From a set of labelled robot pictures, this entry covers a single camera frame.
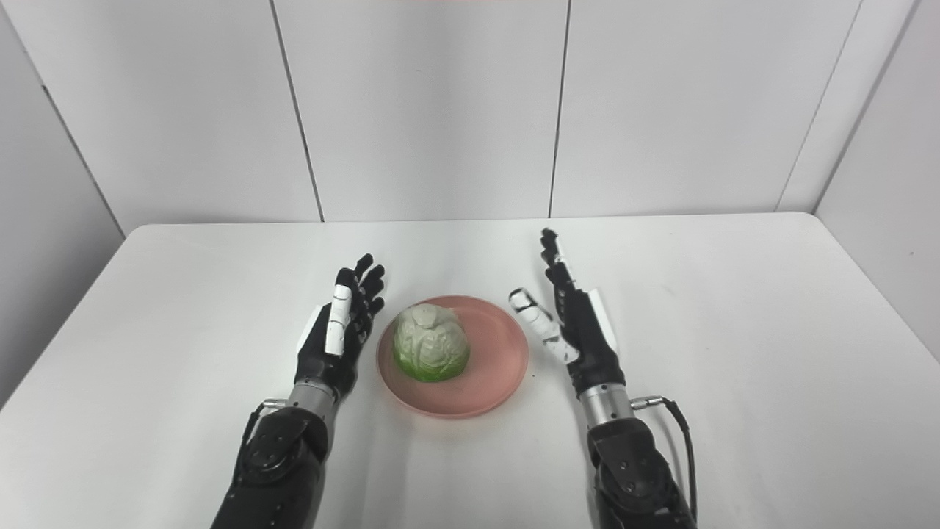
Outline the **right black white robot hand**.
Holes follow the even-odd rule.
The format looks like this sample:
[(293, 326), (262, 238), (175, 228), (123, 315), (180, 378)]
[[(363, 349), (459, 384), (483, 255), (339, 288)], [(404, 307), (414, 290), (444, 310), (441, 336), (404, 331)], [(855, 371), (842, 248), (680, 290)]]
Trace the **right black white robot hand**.
[(566, 366), (576, 396), (592, 388), (625, 389), (620, 358), (604, 335), (594, 304), (596, 298), (577, 286), (557, 232), (544, 228), (540, 243), (555, 315), (521, 287), (508, 295), (510, 307), (529, 325), (544, 348)]

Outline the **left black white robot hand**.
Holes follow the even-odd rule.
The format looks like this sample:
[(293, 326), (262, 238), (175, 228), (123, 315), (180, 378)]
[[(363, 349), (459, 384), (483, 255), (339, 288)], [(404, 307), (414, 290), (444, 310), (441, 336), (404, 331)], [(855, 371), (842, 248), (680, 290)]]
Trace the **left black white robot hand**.
[(385, 308), (382, 294), (386, 269), (373, 255), (336, 275), (333, 297), (316, 312), (297, 353), (295, 383), (312, 383), (342, 402), (355, 387), (357, 364), (376, 315)]

